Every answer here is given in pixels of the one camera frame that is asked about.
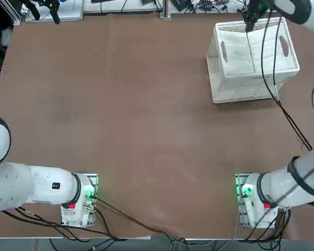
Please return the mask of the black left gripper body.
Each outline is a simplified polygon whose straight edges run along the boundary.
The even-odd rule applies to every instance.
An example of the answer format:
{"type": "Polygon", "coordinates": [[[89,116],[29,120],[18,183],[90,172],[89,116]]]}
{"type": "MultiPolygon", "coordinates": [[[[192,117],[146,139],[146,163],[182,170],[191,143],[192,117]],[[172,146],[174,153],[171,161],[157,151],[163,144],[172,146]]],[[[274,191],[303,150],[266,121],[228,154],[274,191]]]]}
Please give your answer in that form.
{"type": "Polygon", "coordinates": [[[59,7],[59,1],[58,0],[31,0],[31,1],[38,3],[40,6],[59,7]]]}

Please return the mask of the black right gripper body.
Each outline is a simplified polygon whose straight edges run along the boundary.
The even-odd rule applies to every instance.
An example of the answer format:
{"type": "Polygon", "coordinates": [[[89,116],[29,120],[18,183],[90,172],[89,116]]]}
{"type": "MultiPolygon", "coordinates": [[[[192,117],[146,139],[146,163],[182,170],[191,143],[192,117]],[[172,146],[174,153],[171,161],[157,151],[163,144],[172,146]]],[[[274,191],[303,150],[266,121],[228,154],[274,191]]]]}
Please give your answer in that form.
{"type": "Polygon", "coordinates": [[[267,12],[267,4],[264,1],[247,1],[242,10],[243,18],[261,18],[267,12]]]}

